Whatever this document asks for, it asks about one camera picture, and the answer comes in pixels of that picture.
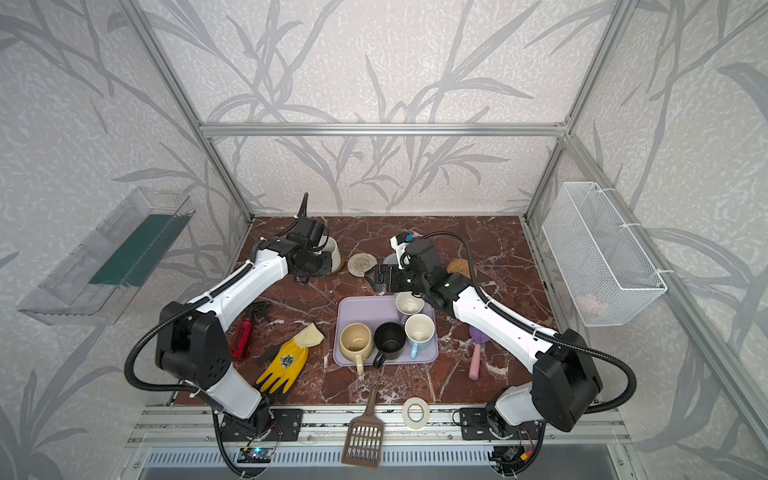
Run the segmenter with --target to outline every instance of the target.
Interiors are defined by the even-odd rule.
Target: mug
[[[397,360],[400,357],[402,348],[406,346],[406,331],[399,323],[382,323],[373,334],[373,344],[379,349],[373,366],[380,368],[385,360]]]
[[[413,296],[410,292],[400,292],[395,297],[395,305],[403,315],[415,315],[424,309],[424,299]]]
[[[325,244],[325,246],[320,251],[331,253],[331,273],[336,273],[336,271],[341,268],[341,253],[339,252],[339,245],[336,244],[336,241],[333,239],[333,237],[328,236],[320,237],[320,245],[323,244]]]
[[[341,332],[339,350],[344,358],[357,365],[357,375],[362,375],[362,363],[373,352],[371,329],[362,323],[350,323]]]
[[[411,315],[406,320],[406,335],[411,343],[411,359],[415,359],[419,349],[435,336],[435,323],[424,313]]]

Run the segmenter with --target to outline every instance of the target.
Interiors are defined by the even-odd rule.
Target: transparent plastic container
[[[585,326],[623,325],[667,291],[632,228],[596,183],[563,183],[542,230]]]
[[[112,325],[194,214],[189,195],[137,188],[19,306],[49,325]]]

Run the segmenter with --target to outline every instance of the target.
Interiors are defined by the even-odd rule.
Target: mug handle
[[[373,368],[380,369],[382,365],[384,365],[384,360],[386,360],[384,353],[383,352],[377,353],[376,358],[373,360]]]

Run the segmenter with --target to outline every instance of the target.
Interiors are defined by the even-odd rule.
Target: purple tray
[[[426,303],[424,310],[421,311],[432,321],[435,321],[435,309],[431,305]],[[348,296],[339,303],[339,317],[336,319],[336,337],[333,339],[333,361],[337,365],[341,366],[354,366],[354,362],[350,362],[339,351],[339,337],[341,332],[350,323],[364,323],[371,329],[371,334],[376,331],[376,327],[382,323],[397,322],[400,325],[405,325],[407,315],[404,315],[397,310],[395,305],[395,295],[376,295],[376,296]],[[363,362],[363,365],[372,365],[373,359],[376,358],[376,354],[379,353],[379,349],[373,347],[371,356]],[[397,360],[387,360],[386,365],[392,365],[395,363],[432,363],[437,359],[437,333],[429,340],[427,346],[423,346],[416,353],[416,358],[411,359],[411,349],[406,344],[402,349],[402,353]]]

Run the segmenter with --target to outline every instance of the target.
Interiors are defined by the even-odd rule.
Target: pink handle
[[[475,344],[475,351],[472,353],[472,363],[469,364],[469,379],[477,380],[480,376],[480,345]]]

